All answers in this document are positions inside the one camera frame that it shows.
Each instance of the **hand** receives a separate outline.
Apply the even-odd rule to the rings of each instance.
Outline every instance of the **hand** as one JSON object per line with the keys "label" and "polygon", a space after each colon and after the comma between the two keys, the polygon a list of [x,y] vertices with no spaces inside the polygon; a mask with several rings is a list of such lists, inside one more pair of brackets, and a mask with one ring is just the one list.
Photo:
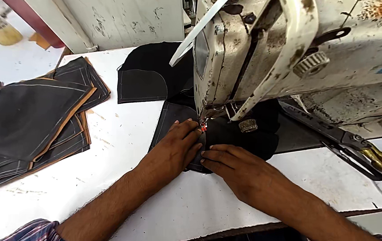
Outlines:
{"label": "hand", "polygon": [[133,170],[140,176],[141,185],[149,185],[158,192],[179,174],[196,156],[202,146],[195,143],[201,135],[199,124],[192,119],[176,121],[166,136],[140,161]]}
{"label": "hand", "polygon": [[201,163],[221,176],[240,201],[282,221],[297,214],[299,202],[316,198],[241,147],[214,145],[202,156]]}
{"label": "hand", "polygon": [[221,176],[239,200],[278,218],[310,240],[377,240],[243,148],[214,145],[202,156],[206,159],[201,163]]}

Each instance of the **industrial sewing machine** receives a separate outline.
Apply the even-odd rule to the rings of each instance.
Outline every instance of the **industrial sewing machine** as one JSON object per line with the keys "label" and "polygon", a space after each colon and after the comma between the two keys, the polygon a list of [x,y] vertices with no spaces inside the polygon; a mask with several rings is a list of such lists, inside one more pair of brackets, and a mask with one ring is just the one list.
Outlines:
{"label": "industrial sewing machine", "polygon": [[199,0],[196,21],[203,123],[228,115],[251,131],[252,107],[282,96],[336,126],[382,120],[382,0]]}

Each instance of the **right hand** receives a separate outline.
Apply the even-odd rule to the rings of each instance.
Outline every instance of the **right hand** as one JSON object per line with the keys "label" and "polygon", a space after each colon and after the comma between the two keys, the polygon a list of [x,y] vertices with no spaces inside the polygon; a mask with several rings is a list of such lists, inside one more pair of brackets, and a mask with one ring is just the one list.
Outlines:
{"label": "right hand", "polygon": [[222,177],[240,201],[283,222],[317,199],[241,147],[214,145],[201,156],[201,163]]}

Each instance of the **white table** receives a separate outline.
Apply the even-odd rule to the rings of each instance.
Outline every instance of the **white table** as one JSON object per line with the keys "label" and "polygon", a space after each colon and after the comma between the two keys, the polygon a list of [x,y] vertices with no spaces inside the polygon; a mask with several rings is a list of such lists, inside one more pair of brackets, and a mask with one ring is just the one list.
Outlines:
{"label": "white table", "polygon": [[[37,218],[65,220],[145,156],[163,101],[117,104],[116,69],[132,50],[64,57],[62,65],[87,56],[112,95],[87,112],[90,150],[0,188],[0,238]],[[382,150],[382,139],[374,143]],[[370,181],[326,148],[278,154],[269,163],[338,211],[382,208],[382,182]],[[278,220],[237,200],[219,176],[189,171],[147,200],[112,240],[189,240],[272,222]]]}

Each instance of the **finger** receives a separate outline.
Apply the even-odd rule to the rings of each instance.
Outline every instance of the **finger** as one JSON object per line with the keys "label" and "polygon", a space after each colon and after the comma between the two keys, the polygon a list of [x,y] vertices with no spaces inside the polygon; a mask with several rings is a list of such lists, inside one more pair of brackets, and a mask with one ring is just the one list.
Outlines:
{"label": "finger", "polygon": [[185,148],[190,148],[201,136],[201,129],[197,129],[194,131],[191,131],[185,138],[184,138],[184,145]]}
{"label": "finger", "polygon": [[170,127],[169,131],[167,133],[169,133],[173,128],[175,128],[177,125],[179,124],[179,120],[176,120],[172,126]]}
{"label": "finger", "polygon": [[183,140],[185,136],[188,135],[190,131],[195,129],[198,126],[198,123],[188,119],[182,123],[179,123],[174,129],[170,132],[174,138]]}
{"label": "finger", "polygon": [[201,164],[222,178],[228,178],[234,174],[234,169],[220,162],[203,159],[201,160]]}
{"label": "finger", "polygon": [[223,164],[234,169],[243,164],[239,158],[229,154],[226,151],[203,151],[201,152],[201,156],[205,159],[222,162]]}
{"label": "finger", "polygon": [[224,145],[224,144],[213,145],[213,146],[210,146],[210,150],[225,151],[225,152],[230,153],[233,156],[236,156],[240,159],[243,159],[246,162],[253,161],[253,159],[254,159],[253,157],[259,158],[255,155],[253,155],[252,153],[250,153],[249,151],[246,151],[242,147],[237,147],[235,145]]}
{"label": "finger", "polygon": [[188,151],[188,153],[185,156],[184,160],[184,169],[188,166],[188,164],[195,158],[197,155],[198,150],[203,146],[202,143],[196,143],[194,144]]}

